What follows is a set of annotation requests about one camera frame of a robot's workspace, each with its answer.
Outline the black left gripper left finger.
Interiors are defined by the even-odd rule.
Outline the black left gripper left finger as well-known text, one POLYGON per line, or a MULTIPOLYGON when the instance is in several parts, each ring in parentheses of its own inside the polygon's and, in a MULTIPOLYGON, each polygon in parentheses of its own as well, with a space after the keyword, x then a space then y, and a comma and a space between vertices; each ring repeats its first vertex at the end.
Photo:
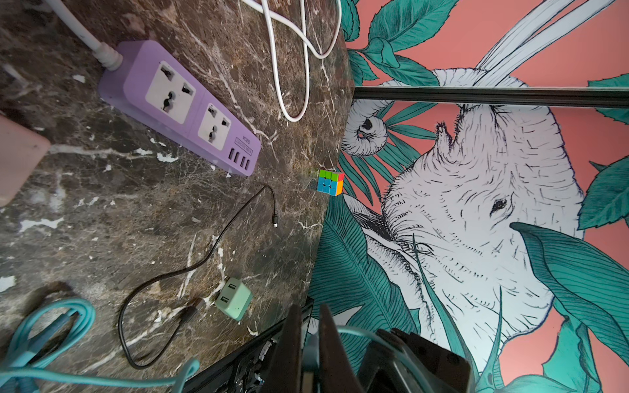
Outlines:
POLYGON ((301 307, 292 305, 283 325, 268 378, 261 392, 298 393, 301 391, 301 307))

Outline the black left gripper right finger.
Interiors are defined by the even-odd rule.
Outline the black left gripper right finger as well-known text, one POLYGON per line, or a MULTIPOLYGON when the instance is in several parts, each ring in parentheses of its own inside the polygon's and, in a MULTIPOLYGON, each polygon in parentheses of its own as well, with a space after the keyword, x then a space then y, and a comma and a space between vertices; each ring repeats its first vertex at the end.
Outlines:
POLYGON ((326 304, 319 308, 319 385, 323 393, 363 393, 326 304))

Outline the pink USB wall charger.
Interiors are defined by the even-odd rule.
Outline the pink USB wall charger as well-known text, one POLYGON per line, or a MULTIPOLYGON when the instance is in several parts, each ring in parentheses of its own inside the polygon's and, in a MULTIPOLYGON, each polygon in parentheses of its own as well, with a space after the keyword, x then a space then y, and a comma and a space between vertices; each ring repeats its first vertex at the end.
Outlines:
POLYGON ((45 137, 1 116, 1 207, 18 194, 50 147, 45 137))

